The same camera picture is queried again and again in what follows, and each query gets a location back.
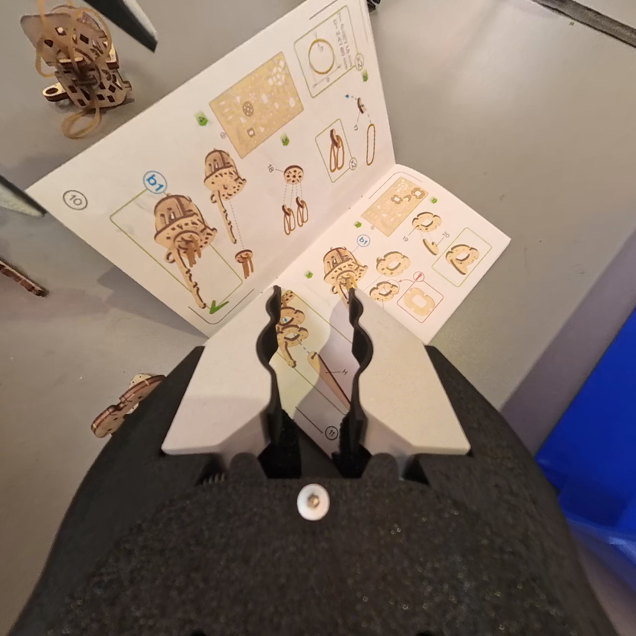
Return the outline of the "dark brown wooden key part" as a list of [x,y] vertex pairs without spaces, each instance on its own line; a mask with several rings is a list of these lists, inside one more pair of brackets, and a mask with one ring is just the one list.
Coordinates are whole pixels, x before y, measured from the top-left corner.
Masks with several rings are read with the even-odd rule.
[[28,275],[24,274],[20,269],[8,263],[3,258],[1,258],[1,274],[18,283],[22,288],[35,296],[46,297],[49,295],[47,289],[39,285]]

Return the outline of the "dark grey strip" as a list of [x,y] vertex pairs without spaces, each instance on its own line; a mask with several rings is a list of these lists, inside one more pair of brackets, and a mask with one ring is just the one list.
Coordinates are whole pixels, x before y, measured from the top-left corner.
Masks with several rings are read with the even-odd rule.
[[591,28],[618,42],[635,48],[635,27],[616,20],[577,1],[534,1],[544,8],[563,15],[575,23]]

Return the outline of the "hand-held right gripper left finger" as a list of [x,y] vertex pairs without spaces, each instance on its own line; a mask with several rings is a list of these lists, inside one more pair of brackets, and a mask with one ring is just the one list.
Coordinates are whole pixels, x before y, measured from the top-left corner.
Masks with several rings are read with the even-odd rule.
[[206,343],[162,444],[167,455],[211,454],[223,467],[261,457],[269,478],[299,478],[298,427],[282,409],[271,365],[282,292],[262,292]]

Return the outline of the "flower-shaped wooden model part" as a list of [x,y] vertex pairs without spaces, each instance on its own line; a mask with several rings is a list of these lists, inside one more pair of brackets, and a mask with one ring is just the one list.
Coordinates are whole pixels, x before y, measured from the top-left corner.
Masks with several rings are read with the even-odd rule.
[[140,373],[135,375],[116,404],[108,406],[91,423],[96,438],[104,438],[116,432],[130,415],[165,379],[164,375]]

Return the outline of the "blue plastic bin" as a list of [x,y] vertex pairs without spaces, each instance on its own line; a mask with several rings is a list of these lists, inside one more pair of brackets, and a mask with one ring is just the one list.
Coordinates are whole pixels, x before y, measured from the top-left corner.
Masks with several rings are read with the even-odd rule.
[[635,563],[635,312],[536,460],[566,517]]

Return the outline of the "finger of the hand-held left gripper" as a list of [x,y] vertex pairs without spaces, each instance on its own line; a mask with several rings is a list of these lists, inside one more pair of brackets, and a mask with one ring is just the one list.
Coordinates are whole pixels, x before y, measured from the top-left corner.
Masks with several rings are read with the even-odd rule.
[[112,1],[112,3],[112,22],[154,53],[158,44],[157,31],[139,2]]
[[47,214],[47,210],[20,187],[4,176],[1,176],[0,180],[2,208],[37,218]]

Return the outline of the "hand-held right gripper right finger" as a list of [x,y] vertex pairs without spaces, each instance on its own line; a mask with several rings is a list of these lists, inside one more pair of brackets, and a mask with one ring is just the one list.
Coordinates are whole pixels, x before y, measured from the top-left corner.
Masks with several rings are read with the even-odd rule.
[[421,455],[467,456],[471,445],[423,342],[360,290],[349,294],[352,353],[359,363],[333,462],[360,478],[386,454],[399,477]]

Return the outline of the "paper instruction booklet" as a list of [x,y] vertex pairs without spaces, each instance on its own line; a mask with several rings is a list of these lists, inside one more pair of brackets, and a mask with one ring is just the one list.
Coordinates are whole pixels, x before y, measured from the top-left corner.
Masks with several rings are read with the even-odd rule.
[[510,239],[396,162],[364,1],[306,1],[34,185],[210,338],[279,286],[282,409],[328,455],[360,290],[428,344]]

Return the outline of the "wooden dome model with rubber bands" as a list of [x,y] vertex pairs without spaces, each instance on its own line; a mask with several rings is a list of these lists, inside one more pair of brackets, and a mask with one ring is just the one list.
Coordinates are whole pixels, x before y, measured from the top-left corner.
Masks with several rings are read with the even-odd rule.
[[55,79],[43,90],[44,98],[68,100],[75,108],[61,123],[66,138],[91,135],[107,109],[129,99],[131,83],[121,76],[113,39],[100,13],[70,1],[56,6],[38,1],[37,12],[23,15],[20,26],[34,47],[38,75]]

